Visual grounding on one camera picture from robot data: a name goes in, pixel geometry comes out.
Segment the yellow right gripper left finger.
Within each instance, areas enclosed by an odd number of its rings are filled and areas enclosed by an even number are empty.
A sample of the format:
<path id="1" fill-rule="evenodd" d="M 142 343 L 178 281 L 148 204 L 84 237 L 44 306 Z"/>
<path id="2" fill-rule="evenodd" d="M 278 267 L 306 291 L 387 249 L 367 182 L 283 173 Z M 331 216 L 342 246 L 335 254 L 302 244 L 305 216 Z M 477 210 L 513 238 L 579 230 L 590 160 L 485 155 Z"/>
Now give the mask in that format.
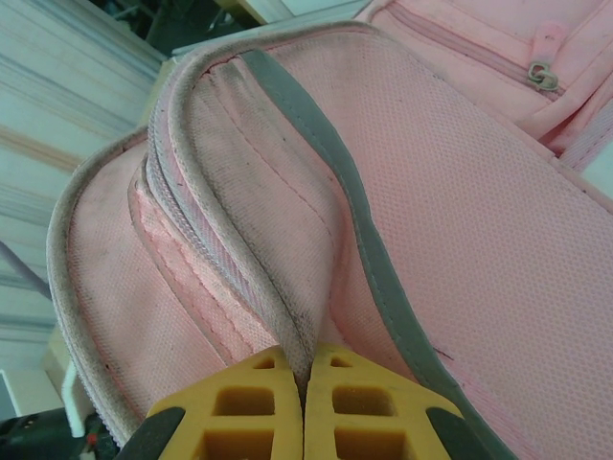
<path id="1" fill-rule="evenodd" d="M 303 413 L 280 347 L 157 402 L 114 460 L 302 460 Z"/>

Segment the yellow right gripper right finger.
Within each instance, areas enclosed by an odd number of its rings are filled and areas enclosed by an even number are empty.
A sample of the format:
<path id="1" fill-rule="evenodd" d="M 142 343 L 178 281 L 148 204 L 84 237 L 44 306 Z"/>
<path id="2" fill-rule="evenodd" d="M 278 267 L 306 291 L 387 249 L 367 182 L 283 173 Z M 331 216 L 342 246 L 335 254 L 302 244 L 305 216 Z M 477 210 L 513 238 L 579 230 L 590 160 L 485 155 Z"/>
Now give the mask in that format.
<path id="1" fill-rule="evenodd" d="M 443 396 L 321 344 L 306 392 L 304 460 L 493 460 Z"/>

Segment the pink backpack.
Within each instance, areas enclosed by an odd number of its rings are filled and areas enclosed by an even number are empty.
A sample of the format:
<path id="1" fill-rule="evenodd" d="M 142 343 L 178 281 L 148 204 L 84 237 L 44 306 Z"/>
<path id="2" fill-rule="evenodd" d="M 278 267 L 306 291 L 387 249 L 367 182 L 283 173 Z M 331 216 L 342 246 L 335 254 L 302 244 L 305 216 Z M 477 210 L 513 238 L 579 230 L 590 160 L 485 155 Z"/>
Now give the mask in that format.
<path id="1" fill-rule="evenodd" d="M 386 428 L 309 423 L 300 460 L 613 460 L 613 0 L 372 0 L 355 19 L 208 41 L 148 123 L 57 202 L 47 266 L 85 391 L 127 457 L 193 388 L 192 457 L 245 457 L 238 390 L 285 355 L 369 388 Z"/>

